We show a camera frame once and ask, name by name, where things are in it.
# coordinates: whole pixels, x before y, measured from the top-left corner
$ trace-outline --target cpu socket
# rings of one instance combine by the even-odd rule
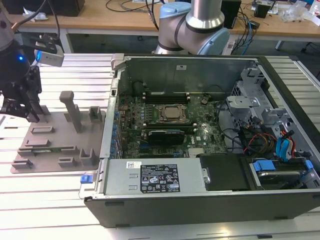
[[[159,106],[160,122],[186,121],[185,107],[181,104]]]

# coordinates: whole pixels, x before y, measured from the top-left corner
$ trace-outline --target wooden table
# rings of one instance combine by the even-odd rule
[[[108,6],[122,10],[119,3],[125,0],[113,0]],[[320,27],[313,22],[283,22],[278,15],[267,15],[266,18],[253,17],[253,11],[246,4],[252,0],[242,0],[243,11],[252,21],[260,23],[255,39],[320,42]],[[61,27],[61,43],[66,53],[72,53],[73,48],[68,34],[104,34],[104,35],[141,35],[157,36],[158,32],[147,13],[143,12],[114,12],[106,8],[107,0],[86,0],[85,6],[78,17],[59,16]],[[126,3],[128,8],[143,6],[140,3]],[[155,6],[155,16],[159,22],[160,4]],[[18,22],[21,15],[8,15],[10,21]],[[27,22],[20,29],[24,32],[56,32],[56,23],[52,16],[47,21]],[[244,25],[237,20],[234,28],[230,29],[231,36],[236,39],[244,32]]]

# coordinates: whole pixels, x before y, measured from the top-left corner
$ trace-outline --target metal slotted surface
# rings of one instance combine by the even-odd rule
[[[270,56],[267,59],[320,131],[320,85],[318,80],[300,62],[292,61],[289,57]],[[269,91],[275,103],[282,108],[282,100],[279,99],[276,92],[271,89]]]
[[[110,59],[109,54],[69,54],[62,68],[42,66],[41,103],[47,104],[51,111],[65,111],[59,95],[60,91],[68,89],[75,92],[74,101],[80,109],[91,105],[105,109],[111,83]],[[57,236],[91,239],[97,236],[106,240],[235,240],[257,239],[257,235],[263,234],[282,240],[320,239],[320,208],[292,220],[105,229],[79,199],[80,176],[84,172],[10,173],[11,162],[28,126],[26,120],[9,116],[0,125],[1,239],[37,240],[44,236],[46,239],[57,239]],[[87,188],[92,190],[93,187],[89,184]]]

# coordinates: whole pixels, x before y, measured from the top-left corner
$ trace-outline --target motherboard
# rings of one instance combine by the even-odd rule
[[[158,99],[121,95],[122,158],[194,158],[226,152],[216,122],[219,102],[200,94],[185,99],[163,104]]]

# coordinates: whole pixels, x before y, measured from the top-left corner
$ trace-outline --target power supply label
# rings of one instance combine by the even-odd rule
[[[144,194],[180,192],[177,164],[141,165],[140,173]]]

